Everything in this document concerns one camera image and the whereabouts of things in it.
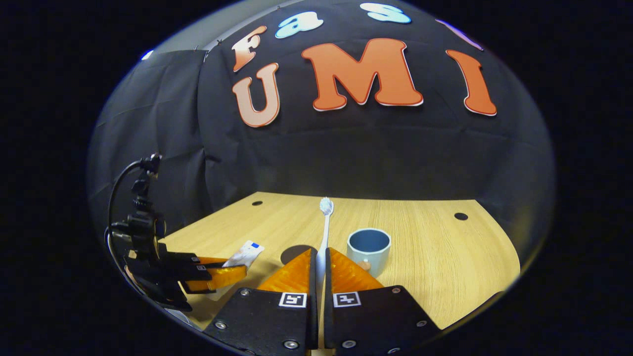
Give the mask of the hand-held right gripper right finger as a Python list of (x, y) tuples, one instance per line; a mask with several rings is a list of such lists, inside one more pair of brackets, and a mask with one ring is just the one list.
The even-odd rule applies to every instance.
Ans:
[(326, 250), (324, 345), (335, 355), (403, 355), (441, 333), (404, 286), (383, 286), (343, 253)]

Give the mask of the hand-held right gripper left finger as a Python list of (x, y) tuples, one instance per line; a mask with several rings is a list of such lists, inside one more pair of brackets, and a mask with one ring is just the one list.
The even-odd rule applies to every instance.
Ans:
[(204, 334), (256, 356), (309, 356), (318, 348), (315, 249), (308, 248), (258, 288), (240, 288)]

